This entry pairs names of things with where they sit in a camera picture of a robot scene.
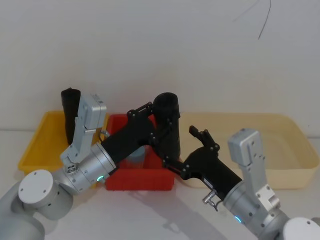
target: plastic tray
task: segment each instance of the plastic tray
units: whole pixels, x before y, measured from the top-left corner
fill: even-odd
[[[107,131],[112,135],[121,129],[128,121],[126,114],[110,115]],[[107,178],[105,186],[107,190],[151,190],[169,191],[175,181],[174,173],[162,168],[162,160],[149,148],[143,163],[143,168],[126,169],[126,161],[122,161],[119,169]]]
[[[185,160],[200,141],[189,134],[189,126],[208,129],[220,145],[219,159],[242,177],[237,164],[232,162],[228,139],[242,128],[259,130],[266,174],[274,189],[299,189],[312,179],[319,166],[319,157],[306,136],[290,118],[269,113],[182,113],[179,121],[181,159]],[[184,181],[191,187],[205,187],[197,179]]]
[[[98,140],[99,136],[95,134],[92,143]],[[54,172],[63,166],[60,154],[67,147],[64,112],[46,112],[18,164],[18,169],[25,175],[37,169]]]

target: black object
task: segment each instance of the black object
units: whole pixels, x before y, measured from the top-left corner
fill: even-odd
[[[163,165],[181,176],[183,180],[200,179],[223,201],[241,178],[218,159],[220,146],[213,140],[208,130],[198,131],[190,126],[189,133],[199,139],[203,146],[193,151],[184,162],[165,159]]]
[[[68,144],[72,144],[75,134],[75,118],[78,116],[81,92],[69,87],[61,92],[61,100],[65,117],[65,134]]]
[[[154,114],[156,126],[149,119]],[[127,112],[127,124],[101,142],[117,164],[144,145],[152,146],[161,158],[180,157],[178,97],[170,92],[158,95],[153,104],[147,104]]]

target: yellow tray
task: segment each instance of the yellow tray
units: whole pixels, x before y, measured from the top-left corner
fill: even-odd
[[[185,160],[201,147],[199,140],[189,134],[189,126],[199,131],[208,129],[220,145],[219,159],[242,177],[237,164],[232,162],[228,139],[242,128],[261,132],[266,174],[274,189],[305,187],[319,167],[319,157],[306,136],[290,118],[268,113],[182,113],[179,120],[180,158]],[[205,187],[198,179],[184,181],[191,187]]]
[[[108,116],[105,117],[104,126],[107,121]],[[98,142],[98,132],[97,130],[93,136],[92,144]],[[63,166],[60,154],[67,147],[64,112],[46,112],[18,164],[18,169],[25,175],[38,169],[54,172]]]

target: white wall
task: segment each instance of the white wall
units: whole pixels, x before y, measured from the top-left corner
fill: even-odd
[[[110,111],[276,112],[320,135],[318,0],[2,0],[0,128],[34,129],[72,86]]]

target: white table surface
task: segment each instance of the white table surface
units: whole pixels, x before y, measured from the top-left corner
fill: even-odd
[[[23,178],[17,164],[32,136],[0,131],[0,196]],[[320,139],[310,141],[320,153]],[[290,217],[320,217],[319,183],[317,171],[305,189],[276,191],[281,209]],[[163,192],[90,189],[74,198],[72,210],[59,221],[41,218],[45,240],[254,240],[222,204],[216,212],[202,203],[208,192],[178,180]]]

